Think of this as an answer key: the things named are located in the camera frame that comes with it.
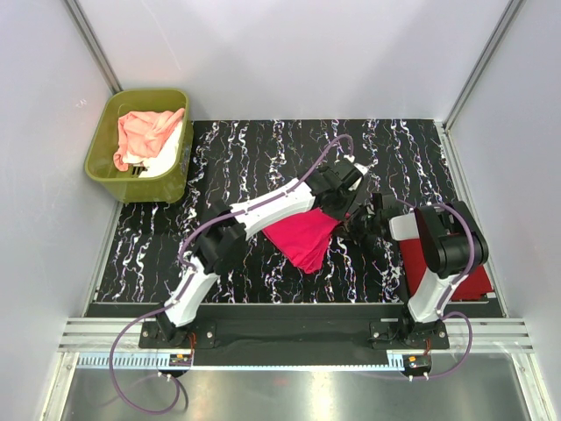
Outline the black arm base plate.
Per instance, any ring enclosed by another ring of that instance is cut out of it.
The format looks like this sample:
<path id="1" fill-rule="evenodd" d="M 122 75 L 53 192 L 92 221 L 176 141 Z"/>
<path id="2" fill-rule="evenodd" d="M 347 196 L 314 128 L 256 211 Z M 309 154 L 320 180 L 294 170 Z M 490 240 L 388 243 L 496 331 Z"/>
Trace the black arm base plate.
<path id="1" fill-rule="evenodd" d="M 145 321 L 142 348 L 193 351 L 201 366 L 366 366 L 450 347 L 441 322 L 412 328 L 400 303 L 203 304 L 185 327 Z"/>

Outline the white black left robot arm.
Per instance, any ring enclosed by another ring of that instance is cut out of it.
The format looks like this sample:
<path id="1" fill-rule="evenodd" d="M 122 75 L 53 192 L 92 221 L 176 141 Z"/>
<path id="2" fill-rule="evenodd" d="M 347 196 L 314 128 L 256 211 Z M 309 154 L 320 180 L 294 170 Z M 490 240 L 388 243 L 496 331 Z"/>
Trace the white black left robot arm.
<path id="1" fill-rule="evenodd" d="M 159 337 L 171 347 L 182 346 L 189 326 L 210 287 L 239 266 L 248 241 L 285 218 L 315 208 L 343 220 L 359 192 L 367 167 L 350 155 L 331 166 L 310 169 L 299 179 L 252 200 L 228 205 L 219 201 L 208 209 L 206 220 L 181 247 L 192 247 L 186 270 L 171 296 L 156 315 Z"/>

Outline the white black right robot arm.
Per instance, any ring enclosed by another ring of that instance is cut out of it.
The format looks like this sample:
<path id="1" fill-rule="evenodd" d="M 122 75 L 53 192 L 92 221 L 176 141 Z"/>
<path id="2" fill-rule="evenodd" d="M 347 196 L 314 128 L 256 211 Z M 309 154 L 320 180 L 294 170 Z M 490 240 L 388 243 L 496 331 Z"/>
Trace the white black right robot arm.
<path id="1" fill-rule="evenodd" d="M 375 193 L 343 222 L 341 233 L 361 246 L 370 239 L 420 241 L 425 271 L 389 334 L 412 348 L 439 333 L 454 292 L 489 256 L 485 237 L 463 201 L 415 207 Z"/>

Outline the bright pink t shirt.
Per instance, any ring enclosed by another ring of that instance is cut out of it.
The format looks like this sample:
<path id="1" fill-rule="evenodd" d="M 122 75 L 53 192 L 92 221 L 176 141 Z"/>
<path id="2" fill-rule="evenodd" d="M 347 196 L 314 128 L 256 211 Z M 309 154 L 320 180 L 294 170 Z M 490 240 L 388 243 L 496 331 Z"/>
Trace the bright pink t shirt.
<path id="1" fill-rule="evenodd" d="M 262 232 L 295 268 L 309 275 L 322 268 L 332 234 L 341 224 L 314 209 L 284 218 Z"/>

